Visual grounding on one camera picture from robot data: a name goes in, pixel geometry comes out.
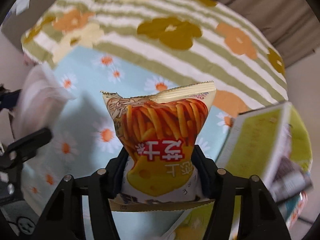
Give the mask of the light blue daisy cloth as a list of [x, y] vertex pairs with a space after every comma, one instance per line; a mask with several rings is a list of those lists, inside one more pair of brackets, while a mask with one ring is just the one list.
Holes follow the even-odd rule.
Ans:
[[[178, 85], [111, 54], [77, 46], [54, 69], [60, 85], [75, 99], [55, 122], [52, 141], [26, 162], [22, 172], [25, 200], [40, 215], [66, 174], [89, 176], [116, 157], [121, 148], [101, 90], [125, 98], [156, 94]], [[216, 160], [226, 139], [230, 118], [213, 106], [196, 143]], [[159, 239], [182, 214], [173, 212], [112, 212], [120, 239]]]

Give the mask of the striped floral quilt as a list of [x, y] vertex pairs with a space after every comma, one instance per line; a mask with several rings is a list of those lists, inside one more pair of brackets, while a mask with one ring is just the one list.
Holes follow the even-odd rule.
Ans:
[[35, 62], [55, 67], [76, 46], [98, 51], [112, 81], [121, 60], [157, 74], [149, 92], [214, 81], [255, 109], [287, 99], [283, 59], [248, 20], [213, 0], [56, 0], [21, 37]]

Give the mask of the white red label snack bag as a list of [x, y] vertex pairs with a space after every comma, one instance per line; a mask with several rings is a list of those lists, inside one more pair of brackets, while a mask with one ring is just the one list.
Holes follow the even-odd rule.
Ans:
[[14, 138], [53, 128], [66, 103], [73, 99], [75, 96], [60, 85], [47, 63], [36, 65], [26, 77], [14, 108]]

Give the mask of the green cardboard storage box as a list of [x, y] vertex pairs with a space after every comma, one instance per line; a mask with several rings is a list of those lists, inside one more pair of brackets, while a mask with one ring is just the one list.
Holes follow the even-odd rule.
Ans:
[[193, 155], [209, 205], [179, 218], [175, 239], [289, 239], [288, 222], [312, 188], [308, 133], [291, 102], [240, 114], [216, 161]]

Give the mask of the orange cheese sticks bag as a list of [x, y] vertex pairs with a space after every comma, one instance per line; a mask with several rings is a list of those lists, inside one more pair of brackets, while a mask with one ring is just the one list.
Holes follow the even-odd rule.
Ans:
[[212, 81], [131, 98], [103, 92], [116, 136], [128, 153], [113, 202], [161, 205], [204, 200], [191, 155], [215, 96]]

